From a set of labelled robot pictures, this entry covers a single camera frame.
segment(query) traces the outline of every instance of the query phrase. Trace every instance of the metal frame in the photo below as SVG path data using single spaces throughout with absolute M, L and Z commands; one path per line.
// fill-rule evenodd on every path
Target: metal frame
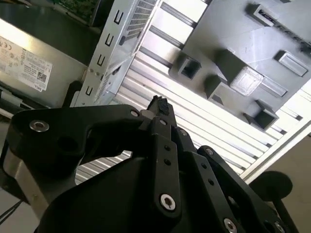
M 128 57 L 124 58 L 122 62 L 118 63 L 117 66 L 110 67 L 112 54 L 119 44 L 122 32 L 124 32 L 126 25 L 129 23 L 128 19 L 132 15 L 132 11 L 135 9 L 137 2 L 139 2 L 139 0 L 126 2 L 123 0 L 114 1 L 105 28 L 103 29 L 102 35 L 89 64 L 83 87 L 79 93 L 75 107 L 92 106 L 95 105 L 96 102 L 101 102 L 101 100 L 99 100 L 101 98 L 99 91 L 105 89 L 105 86 L 109 83 L 109 74 L 111 74 L 113 70 L 122 63 L 133 59 L 135 52 L 139 49 L 145 36 L 145 32 L 150 27 L 150 21 L 157 7 L 162 3 L 161 0 L 157 1 L 143 33 L 138 39 L 137 49 Z M 121 84 L 122 78 L 114 80 L 113 82 Z

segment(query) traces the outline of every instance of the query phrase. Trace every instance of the cable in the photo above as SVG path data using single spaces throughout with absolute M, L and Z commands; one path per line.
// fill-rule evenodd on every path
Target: cable
M 8 209 L 7 211 L 5 211 L 1 216 L 0 219 L 3 218 L 5 215 L 5 217 L 0 221 L 0 226 L 2 223 L 5 222 L 5 220 L 7 220 L 15 211 L 16 209 L 20 206 L 20 204 L 22 204 L 22 200 L 20 200 L 19 202 L 17 202 L 15 205 L 13 205 L 10 209 Z

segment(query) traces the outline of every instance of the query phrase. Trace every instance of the green circuit board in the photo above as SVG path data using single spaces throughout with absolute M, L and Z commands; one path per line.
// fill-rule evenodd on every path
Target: green circuit board
M 79 18 L 89 22 L 98 0 L 56 0 L 62 7 L 68 9 Z

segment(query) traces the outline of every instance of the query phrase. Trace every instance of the rectangular slot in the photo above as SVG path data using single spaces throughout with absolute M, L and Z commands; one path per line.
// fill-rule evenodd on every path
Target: rectangular slot
M 300 77 L 303 77 L 308 72 L 308 69 L 306 68 L 307 66 L 288 52 L 280 52 L 276 56 L 276 59 L 287 69 L 299 75 Z
M 193 79 L 200 68 L 201 68 L 200 63 L 198 63 L 195 60 L 187 59 L 186 64 L 181 73 L 185 75 L 187 78 Z
M 261 83 L 265 90 L 274 95 L 275 97 L 283 97 L 287 90 L 283 87 L 281 87 L 279 84 L 275 83 L 271 79 L 265 77 Z
M 123 12 L 120 14 L 120 10 L 118 10 L 114 22 L 119 25 L 122 17 L 123 17 Z
M 90 96 L 92 94 L 92 91 L 93 91 L 93 87 L 88 86 L 86 89 L 86 95 Z
M 254 120 L 263 130 L 267 130 L 279 117 L 269 105 L 260 100 L 257 100 L 256 103 L 261 108 L 261 111 L 254 117 Z
M 104 63 L 104 60 L 105 60 L 105 57 L 103 57 L 103 59 L 102 59 L 102 55 L 99 55 L 99 58 L 97 60 L 97 65 L 99 65 L 101 67 Z
M 108 36 L 107 36 L 106 42 L 105 42 L 105 44 L 106 44 L 108 47 L 110 47 L 110 45 L 111 45 L 111 43 L 112 43 L 112 41 L 113 41 L 113 38 L 114 38 L 114 36 L 110 37 L 110 33 L 109 33 Z
M 267 10 L 262 5 L 253 5 L 250 7 L 250 14 L 255 20 L 260 22 L 266 27 L 273 27 L 274 23 L 267 19 L 266 15 Z

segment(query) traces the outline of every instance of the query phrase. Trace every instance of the white sticker label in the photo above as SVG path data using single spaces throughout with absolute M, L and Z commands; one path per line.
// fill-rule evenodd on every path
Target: white sticker label
M 53 64 L 0 36 L 0 71 L 42 92 Z

